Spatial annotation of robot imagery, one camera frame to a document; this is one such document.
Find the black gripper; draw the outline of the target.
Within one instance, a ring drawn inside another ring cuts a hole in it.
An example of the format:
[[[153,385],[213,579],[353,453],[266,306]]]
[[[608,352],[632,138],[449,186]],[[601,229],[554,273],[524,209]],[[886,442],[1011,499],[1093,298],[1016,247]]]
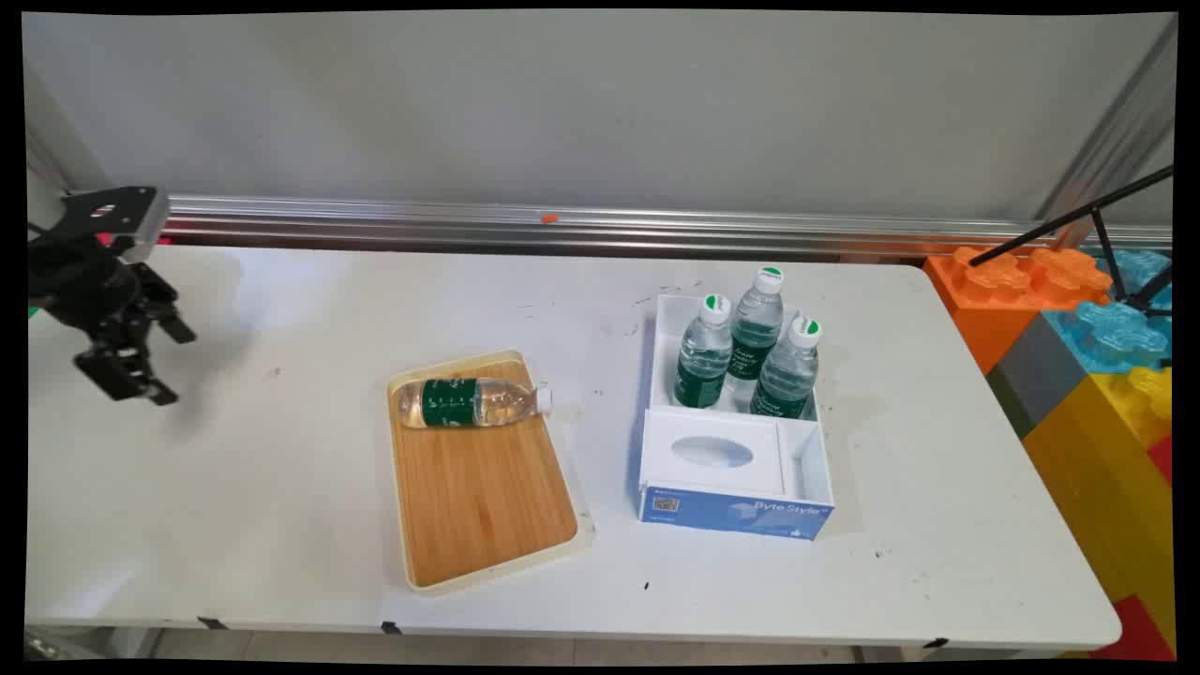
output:
[[[28,244],[30,303],[86,334],[91,347],[74,357],[74,368],[108,398],[175,404],[178,394],[146,359],[146,334],[158,325],[176,344],[194,342],[197,334],[176,307],[178,289],[120,253],[95,235],[38,235]]]

